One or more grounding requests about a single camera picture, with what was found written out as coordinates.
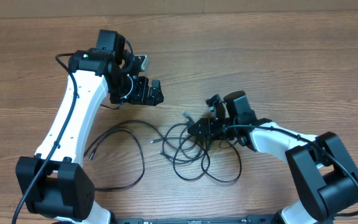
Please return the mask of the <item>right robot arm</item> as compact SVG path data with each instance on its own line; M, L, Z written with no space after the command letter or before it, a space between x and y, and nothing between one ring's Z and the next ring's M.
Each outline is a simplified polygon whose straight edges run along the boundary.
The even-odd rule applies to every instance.
M301 134L259 119L242 90L223 98L214 95L206 104L213 117L192 124L191 136L236 140L290 168L298 201L274 215L249 215L248 223L332 223L336 217L358 215L358 168L337 134Z

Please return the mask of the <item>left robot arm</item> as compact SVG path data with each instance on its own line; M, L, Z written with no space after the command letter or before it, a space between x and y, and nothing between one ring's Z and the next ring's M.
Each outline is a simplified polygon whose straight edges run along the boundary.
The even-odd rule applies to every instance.
M144 76L147 56L135 55L113 30L100 30L95 47L67 57L67 88L54 122L34 155L16 164L22 191L17 208L61 223L114 223L113 212L95 201L96 189L83 170L86 141L105 98L117 106L155 106L163 101L160 82Z

